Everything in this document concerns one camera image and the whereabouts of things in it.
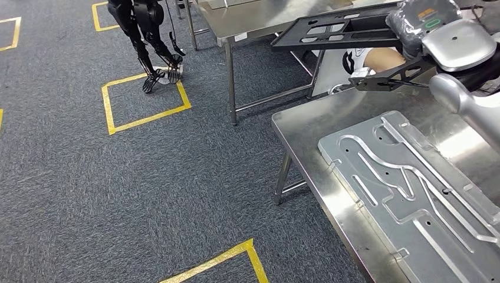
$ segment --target metal table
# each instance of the metal table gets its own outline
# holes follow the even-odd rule
[[[285,146],[275,201],[284,191],[293,161],[323,211],[371,282],[408,282],[393,255],[383,245],[354,200],[324,161],[317,147],[320,138],[378,116],[400,111],[459,170],[478,185],[496,205],[500,204],[500,156],[459,116],[447,111],[428,90],[401,87],[394,92],[347,90],[284,110],[272,116],[273,127]]]
[[[196,50],[198,48],[196,43],[196,35],[205,33],[208,30],[194,30],[188,0],[184,0],[184,2],[186,5],[186,14],[187,20],[189,22],[191,40],[193,43],[193,47]],[[292,21],[295,21],[299,17],[317,15],[320,13],[331,12],[335,11],[336,9],[345,8],[351,5],[351,1],[257,0],[245,4],[229,6],[229,8],[220,9],[212,9],[207,1],[193,0],[193,4],[199,8],[201,14],[206,19],[206,22],[215,34],[217,38],[217,45],[220,47],[225,47],[226,67],[228,69],[229,80],[229,113],[231,116],[231,123],[233,125],[236,125],[236,113],[239,111],[302,90],[309,90],[308,96],[310,97],[324,51],[320,53],[315,71],[308,71],[308,73],[312,76],[311,83],[237,107],[235,100],[233,54],[231,48],[232,44],[247,38],[258,38],[265,35],[271,35],[277,32],[281,32],[286,29],[289,24],[292,23]],[[293,54],[293,56],[305,68],[305,65],[298,59],[298,57],[295,54]]]

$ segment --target robot leg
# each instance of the robot leg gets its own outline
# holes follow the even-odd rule
[[[125,32],[125,34],[130,38],[134,49],[137,51],[139,62],[147,73],[147,79],[144,82],[143,91],[145,93],[150,93],[153,86],[160,78],[165,76],[165,73],[161,70],[155,70],[153,68],[153,64],[151,64],[149,53],[141,40],[137,22],[132,16],[132,2],[130,0],[109,0],[107,7],[109,13],[112,14],[123,32]]]
[[[158,4],[157,0],[135,0],[134,14],[145,40],[151,44],[156,54],[169,67],[167,71],[168,79],[171,83],[176,83],[182,75],[182,57],[170,53],[160,37],[159,27],[165,17],[162,6]]]

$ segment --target label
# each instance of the label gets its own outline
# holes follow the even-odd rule
[[[238,34],[235,36],[235,42],[236,41],[240,41],[240,40],[244,40],[248,37],[248,34],[246,32],[242,33],[242,34]]]

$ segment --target metal panel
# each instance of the metal panel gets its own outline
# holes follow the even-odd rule
[[[411,282],[500,279],[500,208],[401,113],[318,147]]]

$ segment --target yellow tape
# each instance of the yellow tape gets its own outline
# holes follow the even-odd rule
[[[262,263],[259,259],[259,256],[255,251],[254,239],[250,239],[248,241],[240,243],[239,245],[234,246],[233,248],[224,252],[223,254],[216,256],[215,258],[212,258],[211,260],[205,262],[204,264],[191,268],[190,270],[183,272],[181,274],[177,274],[174,277],[171,277],[167,280],[163,280],[160,283],[181,283],[195,276],[196,274],[199,274],[211,267],[214,267],[215,265],[220,264],[221,262],[224,262],[230,258],[233,258],[243,252],[248,253],[248,257],[250,258],[250,262],[254,267],[255,275],[257,276],[259,283],[269,283],[269,281],[267,280],[267,276],[265,275],[264,268],[262,267]]]
[[[92,16],[94,17],[94,27],[96,28],[96,31],[108,31],[110,29],[120,27],[119,25],[111,25],[109,27],[102,28],[101,24],[99,24],[99,17],[97,16],[97,7],[106,4],[108,4],[108,1],[92,4]]]
[[[19,42],[19,32],[21,30],[21,17],[11,18],[11,19],[3,19],[0,21],[0,24],[3,22],[11,22],[11,21],[15,21],[14,36],[12,37],[12,44],[10,46],[0,48],[0,51],[5,51],[7,49],[16,48],[17,43]]]
[[[127,130],[127,129],[130,129],[132,127],[135,127],[135,126],[147,123],[147,122],[151,122],[153,120],[156,120],[156,119],[168,116],[168,115],[172,115],[172,114],[175,114],[175,113],[178,113],[178,112],[181,112],[183,110],[191,108],[191,103],[189,102],[188,96],[186,95],[186,91],[184,90],[184,86],[182,85],[182,83],[180,81],[178,81],[176,85],[177,85],[177,89],[179,90],[180,98],[182,99],[181,106],[176,107],[174,109],[166,110],[164,112],[152,115],[150,117],[146,117],[146,118],[134,121],[134,122],[130,122],[130,123],[115,127],[114,120],[113,120],[113,111],[111,110],[111,102],[110,102],[110,98],[109,98],[108,88],[113,86],[113,85],[126,83],[128,81],[138,80],[138,79],[144,78],[146,76],[147,76],[147,74],[144,73],[144,74],[134,75],[134,76],[128,77],[128,78],[122,78],[121,80],[111,81],[111,82],[103,85],[103,87],[101,88],[101,92],[103,93],[104,113],[106,115],[106,123],[108,126],[108,133],[109,134],[114,134],[117,131]]]

